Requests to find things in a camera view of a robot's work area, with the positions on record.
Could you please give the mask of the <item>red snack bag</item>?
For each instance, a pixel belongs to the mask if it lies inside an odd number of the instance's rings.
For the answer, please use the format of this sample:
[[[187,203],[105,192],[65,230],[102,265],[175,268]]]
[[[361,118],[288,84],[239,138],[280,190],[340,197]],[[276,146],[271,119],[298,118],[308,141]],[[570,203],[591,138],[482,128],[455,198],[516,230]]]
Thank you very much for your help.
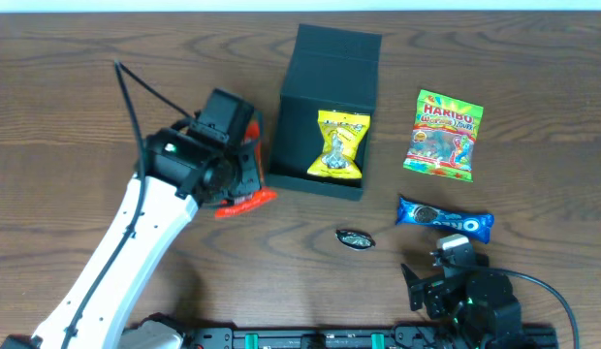
[[[262,164],[262,141],[261,133],[263,126],[257,119],[252,120],[247,127],[244,135],[244,142],[249,143],[256,141],[257,144],[253,150],[257,162],[258,178],[261,185],[259,190],[253,191],[251,194],[240,196],[236,199],[226,199],[222,201],[219,207],[214,212],[214,217],[217,219],[229,218],[241,215],[255,208],[263,206],[277,198],[277,193],[265,186],[264,170]]]

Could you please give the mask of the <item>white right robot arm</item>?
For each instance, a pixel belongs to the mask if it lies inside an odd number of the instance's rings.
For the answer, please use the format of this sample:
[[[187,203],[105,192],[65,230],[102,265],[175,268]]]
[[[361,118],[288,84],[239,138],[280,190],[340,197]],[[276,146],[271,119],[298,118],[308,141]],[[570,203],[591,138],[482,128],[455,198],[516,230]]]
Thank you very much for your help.
[[[410,308],[424,308],[441,320],[431,348],[530,348],[522,329],[522,307],[509,278],[489,269],[489,258],[468,240],[442,242],[430,253],[441,274],[420,278],[406,265],[401,270]]]

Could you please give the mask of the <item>yellow snack bag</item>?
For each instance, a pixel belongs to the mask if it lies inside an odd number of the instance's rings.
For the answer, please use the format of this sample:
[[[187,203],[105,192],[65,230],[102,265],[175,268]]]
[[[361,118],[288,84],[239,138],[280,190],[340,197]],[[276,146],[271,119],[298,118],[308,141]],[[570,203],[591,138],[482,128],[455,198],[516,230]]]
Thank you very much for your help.
[[[324,139],[322,153],[307,169],[309,175],[336,179],[361,179],[355,163],[361,141],[370,126],[368,114],[318,111],[317,123]]]

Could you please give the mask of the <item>green Haribo gummy bag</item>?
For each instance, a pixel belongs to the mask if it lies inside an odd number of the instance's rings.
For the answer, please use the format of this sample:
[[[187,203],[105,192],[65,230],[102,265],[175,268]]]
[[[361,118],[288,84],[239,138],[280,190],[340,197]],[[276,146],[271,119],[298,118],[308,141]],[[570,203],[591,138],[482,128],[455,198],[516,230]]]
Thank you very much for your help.
[[[403,168],[472,182],[472,155],[484,108],[422,89]]]

